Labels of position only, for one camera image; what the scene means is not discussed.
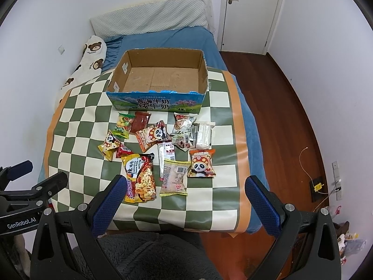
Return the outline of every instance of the white wall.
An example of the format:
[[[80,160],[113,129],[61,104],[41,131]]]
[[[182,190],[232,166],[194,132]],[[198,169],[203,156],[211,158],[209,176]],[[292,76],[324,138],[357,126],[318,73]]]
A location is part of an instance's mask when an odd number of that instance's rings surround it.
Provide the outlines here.
[[[31,160],[34,171],[9,189],[36,184],[59,87],[79,64],[93,34],[91,16],[147,0],[18,0],[0,26],[0,165]],[[212,0],[215,37],[221,0]],[[65,53],[57,51],[60,45]],[[28,248],[32,241],[27,239]]]
[[[347,259],[343,279],[373,242],[373,31],[353,0],[284,0],[269,53],[290,80],[314,129],[333,189],[338,161],[342,205],[334,221],[367,240]]]

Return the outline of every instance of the cable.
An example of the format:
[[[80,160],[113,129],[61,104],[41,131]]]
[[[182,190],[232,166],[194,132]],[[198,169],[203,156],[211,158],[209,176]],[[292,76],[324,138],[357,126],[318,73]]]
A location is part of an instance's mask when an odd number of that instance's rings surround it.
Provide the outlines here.
[[[308,148],[308,147],[302,149],[301,153],[299,154],[299,164],[301,165],[303,171],[304,171],[304,172],[307,174],[307,176],[309,176],[309,178],[311,179],[311,183],[312,183],[312,185],[313,185],[313,189],[315,190],[315,185],[313,184],[313,181],[312,181],[311,176],[310,176],[310,175],[309,175],[309,174],[304,170],[304,168],[303,168],[303,166],[302,166],[302,163],[301,163],[301,154],[302,154],[302,152],[303,152],[304,150],[306,150],[307,148]],[[319,192],[319,191],[316,191],[316,192],[318,192],[319,194],[325,194],[325,195],[328,194],[328,193],[322,193],[322,192]]]
[[[327,196],[324,200],[322,200],[321,202],[320,202],[320,204],[318,205],[318,206],[316,206],[315,207],[315,209],[313,210],[314,212],[315,212],[315,210],[326,200],[326,199],[328,199],[329,197],[330,197],[330,195],[332,194],[332,193],[334,193],[335,191],[336,191],[336,185],[337,185],[337,182],[334,184],[334,188],[333,188],[333,190],[331,191],[331,193],[329,194],[329,196]]]

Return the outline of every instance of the cardboard box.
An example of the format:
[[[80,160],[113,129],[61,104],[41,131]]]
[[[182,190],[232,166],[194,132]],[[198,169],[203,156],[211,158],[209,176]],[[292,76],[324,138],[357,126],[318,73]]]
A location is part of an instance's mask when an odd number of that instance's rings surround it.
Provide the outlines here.
[[[124,53],[106,94],[116,110],[199,113],[206,90],[201,50],[145,48]]]

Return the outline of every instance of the candy bag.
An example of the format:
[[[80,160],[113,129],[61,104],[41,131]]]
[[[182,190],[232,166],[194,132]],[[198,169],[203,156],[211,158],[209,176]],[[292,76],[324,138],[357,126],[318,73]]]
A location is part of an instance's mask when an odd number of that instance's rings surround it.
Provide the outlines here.
[[[211,145],[212,129],[215,122],[201,122],[196,124],[193,147],[195,149],[209,149]]]
[[[180,162],[165,159],[165,167],[163,173],[163,183],[159,196],[185,195],[187,189],[183,183],[184,177],[188,172],[190,162]]]
[[[107,137],[106,137],[104,143],[101,144],[101,145],[99,145],[98,149],[100,150],[100,152],[102,152],[102,154],[104,155],[104,157],[106,159],[108,159],[109,161],[112,161],[113,160],[114,151],[120,145],[121,145],[121,143],[119,142],[119,140],[117,138],[115,138],[115,136],[113,135],[113,133],[109,130],[108,133],[107,133]]]
[[[163,167],[165,159],[175,161],[175,148],[172,142],[158,143],[159,173],[160,180],[163,181]]]
[[[119,113],[117,125],[113,129],[113,135],[128,139],[134,119],[135,116]]]
[[[172,129],[172,135],[179,135],[181,133],[187,133],[189,136],[192,135],[192,124],[197,119],[195,115],[181,115],[174,113],[175,124]]]
[[[183,151],[188,151],[193,146],[192,141],[187,133],[172,136],[172,143]]]
[[[127,178],[125,202],[136,203],[155,199],[153,160],[154,154],[131,154],[122,157]]]
[[[135,135],[137,131],[143,130],[148,125],[151,115],[147,112],[135,112],[135,120],[132,122],[130,134]]]
[[[215,149],[191,150],[192,167],[189,170],[188,177],[214,177],[216,176],[212,168],[211,156]]]
[[[116,158],[128,156],[129,154],[133,154],[132,150],[130,150],[126,145],[124,145],[124,142],[121,142],[121,145],[117,149]]]
[[[143,153],[158,141],[171,141],[171,137],[168,134],[165,123],[162,120],[148,128],[137,131],[136,138]]]

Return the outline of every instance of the checkered blanket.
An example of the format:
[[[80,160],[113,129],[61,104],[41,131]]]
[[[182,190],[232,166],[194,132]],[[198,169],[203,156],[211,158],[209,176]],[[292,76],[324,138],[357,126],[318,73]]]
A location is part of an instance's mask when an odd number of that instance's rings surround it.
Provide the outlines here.
[[[59,171],[69,177],[68,186],[52,197],[56,211],[75,209],[89,203],[104,190],[117,174],[125,175],[120,159],[107,161],[97,146],[118,118],[107,95],[113,71],[106,72],[69,91],[47,133],[44,155],[46,176]],[[157,197],[144,203],[122,202],[109,229],[159,231],[184,229],[192,231],[244,232],[250,221],[251,205],[245,196],[244,182],[250,175],[244,120],[238,91],[230,73],[208,68],[209,90],[197,121],[214,121],[212,163],[214,178],[187,178],[188,196],[160,197],[157,146],[154,153],[154,178]],[[163,120],[168,131],[175,123],[173,113],[150,111],[150,123]],[[136,137],[130,135],[126,145],[141,153]],[[190,161],[188,152],[175,147],[176,160]]]

